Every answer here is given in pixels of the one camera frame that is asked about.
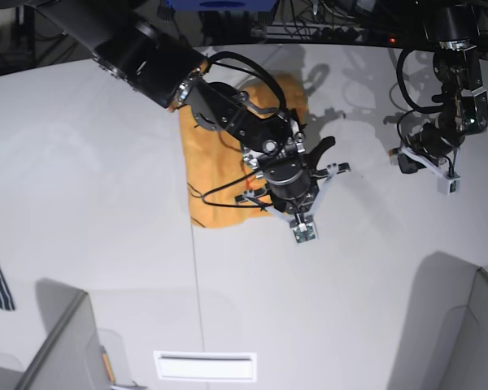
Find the aluminium frame rail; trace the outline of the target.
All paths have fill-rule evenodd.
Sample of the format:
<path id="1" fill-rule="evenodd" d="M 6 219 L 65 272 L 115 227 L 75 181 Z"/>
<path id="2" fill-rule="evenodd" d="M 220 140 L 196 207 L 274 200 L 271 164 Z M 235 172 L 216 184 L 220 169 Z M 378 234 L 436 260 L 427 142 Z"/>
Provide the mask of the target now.
<path id="1" fill-rule="evenodd" d="M 306 41 L 312 43 L 362 43 L 368 32 L 361 28 L 328 24 L 258 24 L 250 35 L 261 41 Z"/>

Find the yellow-orange T-shirt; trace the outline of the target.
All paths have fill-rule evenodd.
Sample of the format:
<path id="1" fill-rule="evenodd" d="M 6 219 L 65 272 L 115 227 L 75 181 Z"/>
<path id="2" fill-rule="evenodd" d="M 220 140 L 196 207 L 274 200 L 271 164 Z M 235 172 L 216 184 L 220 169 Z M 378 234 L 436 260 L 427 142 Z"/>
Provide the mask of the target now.
<path id="1" fill-rule="evenodd" d="M 301 81 L 287 71 L 273 73 L 285 93 L 288 109 L 295 109 L 303 121 L 307 113 L 307 95 Z M 252 79 L 246 82 L 244 90 L 251 96 L 251 102 L 260 108 L 277 106 L 277 98 L 263 81 Z M 239 143 L 227 132 L 210 132 L 197 125 L 190 107 L 178 110 L 181 143 L 185 157 L 186 188 L 191 223 L 200 228 L 227 228 L 245 222 L 247 219 L 272 217 L 260 209 L 236 209 L 214 207 L 203 203 L 201 194 L 240 179 L 251 172 L 242 161 Z M 247 189 L 259 189 L 265 180 L 252 176 L 231 188 L 207 197 L 214 203 L 233 204 L 234 198 Z"/>

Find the white paper label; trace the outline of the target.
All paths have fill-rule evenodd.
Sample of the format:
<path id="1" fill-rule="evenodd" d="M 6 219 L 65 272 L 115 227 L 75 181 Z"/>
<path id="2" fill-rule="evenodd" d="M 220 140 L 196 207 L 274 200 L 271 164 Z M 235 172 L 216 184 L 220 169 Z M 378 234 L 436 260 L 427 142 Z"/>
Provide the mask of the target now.
<path id="1" fill-rule="evenodd" d="M 256 353 L 154 351 L 159 379 L 196 382 L 257 381 Z"/>

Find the grey bin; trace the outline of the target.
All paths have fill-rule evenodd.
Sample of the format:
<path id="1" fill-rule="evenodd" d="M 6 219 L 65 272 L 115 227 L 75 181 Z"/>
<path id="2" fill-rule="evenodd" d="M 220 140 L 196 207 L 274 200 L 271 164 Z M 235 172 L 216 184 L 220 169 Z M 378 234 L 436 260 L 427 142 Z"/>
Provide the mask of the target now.
<path id="1" fill-rule="evenodd" d="M 0 353 L 0 389 L 144 389 L 115 331 L 97 327 L 89 294 L 76 290 L 26 369 Z"/>
<path id="2" fill-rule="evenodd" d="M 388 389 L 488 389 L 488 272 L 474 275 L 468 302 L 454 307 L 440 327 L 425 375 L 408 377 Z"/>

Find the grey bin right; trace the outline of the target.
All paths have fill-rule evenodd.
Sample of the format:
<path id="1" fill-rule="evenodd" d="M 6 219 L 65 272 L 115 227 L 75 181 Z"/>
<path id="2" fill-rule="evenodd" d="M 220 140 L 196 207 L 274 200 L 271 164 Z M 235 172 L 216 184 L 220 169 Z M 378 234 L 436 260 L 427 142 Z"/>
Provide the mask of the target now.
<path id="1" fill-rule="evenodd" d="M 488 272 L 474 275 L 468 302 L 454 307 L 440 327 L 425 375 L 408 377 L 388 389 L 488 389 Z"/>

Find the grey bin left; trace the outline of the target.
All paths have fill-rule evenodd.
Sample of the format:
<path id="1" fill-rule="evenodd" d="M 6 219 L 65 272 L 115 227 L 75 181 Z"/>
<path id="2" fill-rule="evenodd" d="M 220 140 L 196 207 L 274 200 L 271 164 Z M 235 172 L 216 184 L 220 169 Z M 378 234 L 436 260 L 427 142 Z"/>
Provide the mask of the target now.
<path id="1" fill-rule="evenodd" d="M 0 389 L 144 389 L 115 331 L 97 327 L 89 294 L 76 290 L 26 369 L 0 353 Z"/>

